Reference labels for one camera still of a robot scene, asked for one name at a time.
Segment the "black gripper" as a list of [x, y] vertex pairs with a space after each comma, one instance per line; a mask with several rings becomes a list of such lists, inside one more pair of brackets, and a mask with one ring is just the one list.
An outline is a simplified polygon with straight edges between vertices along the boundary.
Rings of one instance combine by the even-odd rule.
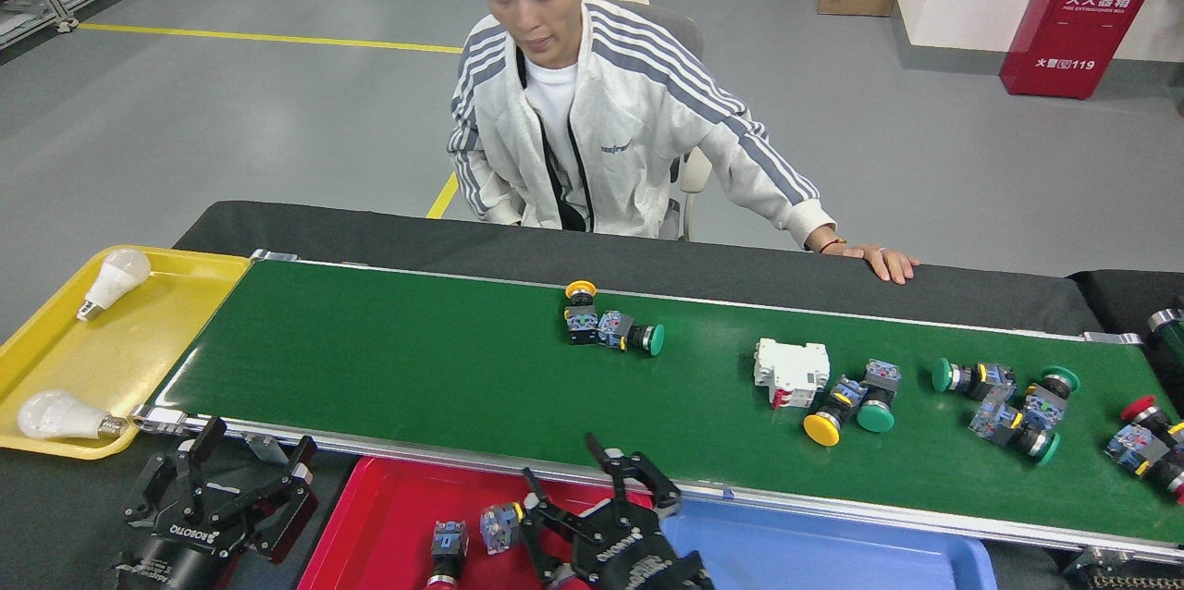
[[320, 505], [309, 469], [315, 440], [301, 438], [283, 472], [258, 487], [204, 488], [202, 464], [225, 434], [224, 421], [208, 421], [189, 447], [144, 464], [123, 506], [124, 522], [144, 539], [116, 563], [117, 589], [224, 589], [246, 547], [270, 563], [291, 552]]
[[[538, 581], [543, 586], [568, 586], [579, 578], [592, 589], [714, 589], [699, 552], [678, 554], [662, 532], [659, 519], [673, 517], [682, 506], [682, 492], [673, 480], [643, 453], [605, 448], [596, 434], [587, 435], [587, 449], [609, 474], [614, 498], [605, 498], [583, 514], [555, 505], [536, 474], [522, 469], [528, 492], [519, 528]], [[624, 498], [628, 479], [646, 488], [652, 509]], [[546, 528], [571, 544], [571, 562], [543, 549]]]

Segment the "person's left hand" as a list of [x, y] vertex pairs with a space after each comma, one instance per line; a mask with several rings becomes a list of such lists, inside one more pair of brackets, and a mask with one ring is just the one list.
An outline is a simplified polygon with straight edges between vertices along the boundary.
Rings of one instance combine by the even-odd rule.
[[921, 261], [910, 254], [874, 243], [843, 244], [837, 254], [866, 262], [871, 274], [893, 284], [906, 284], [915, 277], [915, 270], [921, 267]]

